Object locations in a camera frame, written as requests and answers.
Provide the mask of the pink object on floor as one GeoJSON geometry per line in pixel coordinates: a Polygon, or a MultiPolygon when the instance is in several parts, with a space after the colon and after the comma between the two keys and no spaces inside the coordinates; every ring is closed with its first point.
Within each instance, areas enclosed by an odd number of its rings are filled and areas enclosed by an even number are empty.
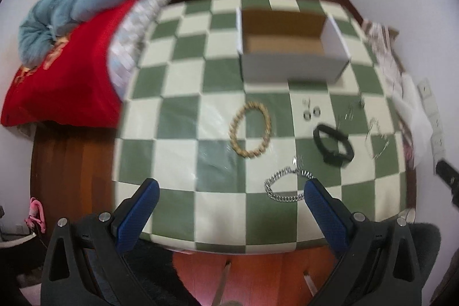
{"type": "Polygon", "coordinates": [[[25,219],[25,223],[31,231],[39,231],[41,234],[46,231],[43,205],[35,197],[30,199],[29,215],[25,219]]]}

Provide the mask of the small silver earrings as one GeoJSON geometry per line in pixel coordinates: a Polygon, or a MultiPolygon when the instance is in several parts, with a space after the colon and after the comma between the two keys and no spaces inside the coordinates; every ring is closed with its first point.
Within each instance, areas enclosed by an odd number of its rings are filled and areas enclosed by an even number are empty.
{"type": "Polygon", "coordinates": [[[357,112],[364,110],[365,102],[363,98],[351,102],[345,113],[340,114],[337,122],[337,128],[340,128],[344,122],[352,122],[357,112]]]}

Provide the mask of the floral fabric bundle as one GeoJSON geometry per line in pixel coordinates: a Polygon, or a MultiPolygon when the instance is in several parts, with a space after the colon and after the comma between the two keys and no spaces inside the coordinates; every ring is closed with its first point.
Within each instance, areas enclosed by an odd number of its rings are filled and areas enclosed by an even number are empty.
{"type": "Polygon", "coordinates": [[[396,94],[402,97],[404,67],[394,51],[394,41],[399,32],[390,26],[367,19],[363,20],[362,30],[370,49],[377,58],[377,64],[384,76],[390,95],[396,94]]]}

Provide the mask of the grey white patterned bedsheet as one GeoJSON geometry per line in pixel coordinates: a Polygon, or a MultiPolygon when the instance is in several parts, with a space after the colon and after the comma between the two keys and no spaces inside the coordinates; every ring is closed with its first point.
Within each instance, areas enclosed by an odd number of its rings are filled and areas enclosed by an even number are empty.
{"type": "Polygon", "coordinates": [[[123,18],[107,52],[107,73],[120,100],[144,48],[145,35],[160,11],[170,0],[136,0],[123,18]]]}

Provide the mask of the white translucent cloth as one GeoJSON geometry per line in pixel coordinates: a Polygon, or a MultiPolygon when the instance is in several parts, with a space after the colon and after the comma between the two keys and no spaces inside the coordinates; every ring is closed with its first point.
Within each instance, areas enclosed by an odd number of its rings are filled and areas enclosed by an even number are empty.
{"type": "Polygon", "coordinates": [[[394,91],[392,100],[402,121],[407,125],[412,135],[413,167],[417,167],[428,150],[433,128],[425,113],[418,89],[412,77],[407,73],[401,74],[402,93],[394,91]]]}

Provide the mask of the red blanket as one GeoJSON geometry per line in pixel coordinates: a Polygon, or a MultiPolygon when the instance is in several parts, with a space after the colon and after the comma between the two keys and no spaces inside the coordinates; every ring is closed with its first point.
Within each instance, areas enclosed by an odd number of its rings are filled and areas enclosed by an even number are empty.
{"type": "Polygon", "coordinates": [[[114,33],[136,0],[97,13],[58,38],[41,65],[20,65],[5,95],[5,127],[53,121],[71,126],[114,128],[122,100],[107,73],[114,33]]]}

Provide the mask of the green white checkered tablecloth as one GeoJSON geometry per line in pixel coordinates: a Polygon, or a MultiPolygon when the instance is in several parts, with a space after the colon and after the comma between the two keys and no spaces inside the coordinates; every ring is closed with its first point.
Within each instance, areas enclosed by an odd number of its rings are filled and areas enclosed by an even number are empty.
{"type": "Polygon", "coordinates": [[[115,140],[114,201],[160,185],[146,239],[174,249],[287,252],[320,245],[300,193],[310,171],[350,211],[382,221],[406,207],[401,129],[377,59],[344,7],[317,0],[198,0],[160,11],[125,96],[115,140]],[[236,10],[313,11],[339,26],[351,62],[337,83],[249,85],[240,76],[236,10]],[[337,128],[363,98],[364,110],[337,128]],[[310,107],[303,100],[310,99],[310,107]]]}

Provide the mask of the white power strip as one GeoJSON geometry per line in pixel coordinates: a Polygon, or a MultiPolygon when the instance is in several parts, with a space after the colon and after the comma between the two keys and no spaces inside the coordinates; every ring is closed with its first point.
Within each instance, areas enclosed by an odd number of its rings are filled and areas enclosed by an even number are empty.
{"type": "Polygon", "coordinates": [[[436,167],[438,161],[446,156],[444,128],[439,114],[439,108],[436,103],[436,98],[427,78],[423,78],[423,80],[418,83],[418,90],[422,98],[425,114],[427,115],[433,129],[431,148],[433,153],[433,166],[436,167]]]}

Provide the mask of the open white cardboard box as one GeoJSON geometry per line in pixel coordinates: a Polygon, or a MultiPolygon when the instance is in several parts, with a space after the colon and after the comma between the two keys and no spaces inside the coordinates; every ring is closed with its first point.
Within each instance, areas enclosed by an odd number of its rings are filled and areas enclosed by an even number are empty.
{"type": "Polygon", "coordinates": [[[237,9],[236,29],[246,83],[335,83],[351,60],[338,23],[329,15],[237,9]]]}

